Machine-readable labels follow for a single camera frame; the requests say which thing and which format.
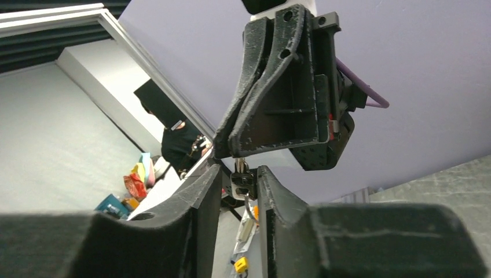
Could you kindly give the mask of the blue cable lock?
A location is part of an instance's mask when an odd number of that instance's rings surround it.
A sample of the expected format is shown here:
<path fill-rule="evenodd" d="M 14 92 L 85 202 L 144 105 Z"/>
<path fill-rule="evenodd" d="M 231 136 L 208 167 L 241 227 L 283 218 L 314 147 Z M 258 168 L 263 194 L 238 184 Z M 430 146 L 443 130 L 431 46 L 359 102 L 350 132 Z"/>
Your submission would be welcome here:
<path fill-rule="evenodd" d="M 234 159 L 234 172 L 230 175 L 231 193 L 236 200 L 243 200 L 249 218 L 257 225 L 259 221 L 250 206 L 257 199 L 256 178 L 244 158 Z"/>

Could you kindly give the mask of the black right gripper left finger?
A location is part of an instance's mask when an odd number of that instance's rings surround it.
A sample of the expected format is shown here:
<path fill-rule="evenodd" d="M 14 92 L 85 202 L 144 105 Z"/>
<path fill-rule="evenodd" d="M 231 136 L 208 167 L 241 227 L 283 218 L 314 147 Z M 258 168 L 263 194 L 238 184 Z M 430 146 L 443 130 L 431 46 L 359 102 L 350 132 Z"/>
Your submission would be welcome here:
<path fill-rule="evenodd" d="M 2 277 L 211 277 L 222 170 L 132 220 L 104 213 L 1 215 Z"/>

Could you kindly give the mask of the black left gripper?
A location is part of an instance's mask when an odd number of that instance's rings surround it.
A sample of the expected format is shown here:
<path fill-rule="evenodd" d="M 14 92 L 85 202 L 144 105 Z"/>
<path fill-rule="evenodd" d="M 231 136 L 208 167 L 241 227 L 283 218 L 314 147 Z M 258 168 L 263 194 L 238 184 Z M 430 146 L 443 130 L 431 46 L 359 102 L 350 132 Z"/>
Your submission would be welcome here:
<path fill-rule="evenodd" d="M 336 65 L 340 30 L 336 12 L 313 17 L 302 5 L 245 25 L 239 81 L 213 139 L 216 159 L 290 148 L 305 171 L 338 164 L 354 131 Z"/>

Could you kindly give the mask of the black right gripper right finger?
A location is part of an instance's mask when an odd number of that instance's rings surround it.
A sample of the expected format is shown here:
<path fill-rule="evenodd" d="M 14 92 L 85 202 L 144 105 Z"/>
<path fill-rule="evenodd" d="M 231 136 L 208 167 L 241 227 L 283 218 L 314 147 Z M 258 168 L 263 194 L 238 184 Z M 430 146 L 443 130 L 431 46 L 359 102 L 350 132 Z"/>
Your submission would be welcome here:
<path fill-rule="evenodd" d="M 264 277 L 486 277 L 460 218 L 423 203 L 309 205 L 257 169 Z"/>

